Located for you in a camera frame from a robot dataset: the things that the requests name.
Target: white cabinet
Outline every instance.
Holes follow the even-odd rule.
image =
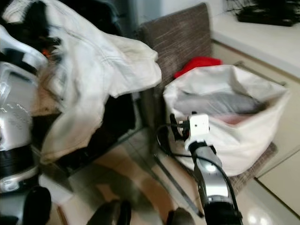
[[[259,181],[300,215],[300,152],[263,175]]]
[[[274,143],[278,147],[278,153],[260,171],[257,175],[257,177],[259,177],[269,169],[278,165],[278,163],[286,159],[290,154],[300,149],[300,80],[282,70],[276,69],[260,60],[219,43],[213,44],[213,57],[221,59],[224,64],[234,64],[242,60],[249,68],[277,82],[286,82],[287,88],[292,92],[292,97],[286,106],[286,110],[280,120],[278,132],[274,138]]]

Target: white cloth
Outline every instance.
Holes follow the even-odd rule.
[[[63,113],[52,125],[41,151],[41,162],[50,163],[88,145],[101,125],[109,95],[153,87],[161,81],[161,71],[155,63],[157,52],[144,43],[101,32],[57,0],[42,1],[51,36],[62,40],[67,77]],[[32,2],[14,0],[3,18],[21,21]]]
[[[239,93],[268,102],[267,109],[234,125],[210,117],[210,133],[199,139],[204,138],[207,144],[214,145],[227,176],[245,172],[265,152],[291,95],[287,88],[231,65],[198,67],[165,87],[166,115],[174,113],[177,121],[187,117],[174,108],[182,92],[199,96],[218,92]],[[183,142],[174,142],[173,136],[169,140],[176,153],[187,153]],[[178,157],[178,160],[194,169],[191,158]]]

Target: white jacket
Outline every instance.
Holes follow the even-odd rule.
[[[144,43],[106,34],[57,0],[42,0],[52,37],[65,50],[67,83],[62,115],[54,122],[42,147],[42,163],[50,163],[86,147],[101,126],[109,95],[144,90],[161,81],[157,52]],[[8,22],[22,20],[31,0],[14,0],[3,14]]]

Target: chair backrest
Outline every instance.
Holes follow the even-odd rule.
[[[164,87],[177,71],[196,56],[211,55],[210,22],[204,3],[180,12],[143,23],[138,38],[158,52],[157,63],[162,71],[162,82],[142,94],[146,120],[156,128],[164,122]]]

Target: white wall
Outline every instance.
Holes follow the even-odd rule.
[[[131,0],[136,24],[157,19],[160,16],[195,6],[201,2],[208,4],[210,16],[224,12],[224,0]]]

